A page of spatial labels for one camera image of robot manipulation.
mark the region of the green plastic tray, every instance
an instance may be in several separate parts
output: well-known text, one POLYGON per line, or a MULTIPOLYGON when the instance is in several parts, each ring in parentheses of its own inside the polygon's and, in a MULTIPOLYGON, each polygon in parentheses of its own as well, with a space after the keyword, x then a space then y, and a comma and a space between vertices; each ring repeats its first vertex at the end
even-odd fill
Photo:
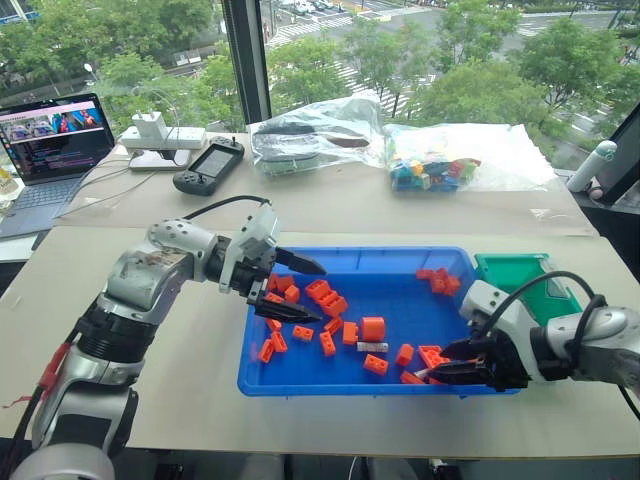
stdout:
MULTIPOLYGON (((523 283, 555 270, 546 253, 477 254, 476 275, 491 285, 513 292, 523 283)), ((522 295, 522 302, 540 325, 555 317, 581 312, 580 304, 558 279, 534 285, 522 295)))

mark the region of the laptop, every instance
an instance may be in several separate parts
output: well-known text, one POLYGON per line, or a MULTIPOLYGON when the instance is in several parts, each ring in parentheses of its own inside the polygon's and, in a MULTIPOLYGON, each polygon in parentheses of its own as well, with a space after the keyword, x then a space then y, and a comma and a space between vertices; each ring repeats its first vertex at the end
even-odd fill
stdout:
POLYGON ((53 227, 84 175, 114 146, 94 93, 1 108, 0 141, 25 184, 0 238, 53 227))

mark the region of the blue plastic tray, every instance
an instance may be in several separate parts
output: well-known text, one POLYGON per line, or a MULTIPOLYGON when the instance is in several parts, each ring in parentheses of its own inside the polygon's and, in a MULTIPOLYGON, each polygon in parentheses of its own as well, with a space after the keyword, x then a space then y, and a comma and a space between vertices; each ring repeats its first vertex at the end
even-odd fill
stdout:
MULTIPOLYGON (((475 280, 474 269, 467 253, 455 247, 423 248, 298 248, 329 272, 326 280, 345 297, 348 310, 345 321, 357 322, 363 316, 385 318, 385 342, 389 353, 380 355, 389 361, 385 376, 365 370, 366 353, 357 352, 355 345, 343 345, 342 330, 334 335, 336 355, 325 357, 318 339, 329 320, 307 325, 315 330, 310 343, 293 338, 292 325, 283 325, 282 333, 289 347, 286 353, 274 353, 264 364, 257 359, 265 338, 270 335, 262 317, 249 309, 244 335, 238 387, 251 396, 293 395, 423 395, 449 394, 461 397, 496 394, 484 385, 405 385, 400 374, 405 369, 395 364, 395 356, 403 343, 447 345, 469 333, 458 309, 465 293, 475 280), (453 297, 433 294, 424 280, 417 280, 419 268, 444 267, 460 279, 462 287, 453 297)), ((292 274, 302 292, 301 304, 321 313, 304 293, 318 277, 290 273, 276 268, 278 274, 292 274)), ((414 372, 425 368, 417 351, 406 368, 414 372)))

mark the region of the window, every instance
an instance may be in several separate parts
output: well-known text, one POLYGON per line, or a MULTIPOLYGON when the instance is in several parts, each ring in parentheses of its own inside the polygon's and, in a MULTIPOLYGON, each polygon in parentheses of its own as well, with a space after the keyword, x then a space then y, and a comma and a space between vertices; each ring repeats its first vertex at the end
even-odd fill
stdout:
POLYGON ((575 169, 640 101, 640 4, 263 0, 274 114, 365 89, 387 122, 524 124, 575 169))
POLYGON ((0 0, 0 106, 93 91, 114 134, 137 111, 244 129, 222 4, 0 0))

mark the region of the laptop keyboard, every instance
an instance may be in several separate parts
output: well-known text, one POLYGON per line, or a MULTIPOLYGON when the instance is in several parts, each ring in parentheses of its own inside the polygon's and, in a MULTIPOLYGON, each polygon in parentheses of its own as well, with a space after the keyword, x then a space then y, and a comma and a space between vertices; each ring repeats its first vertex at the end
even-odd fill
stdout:
POLYGON ((52 203, 62 203, 77 185, 77 181, 71 181, 25 187, 12 208, 18 210, 52 203))

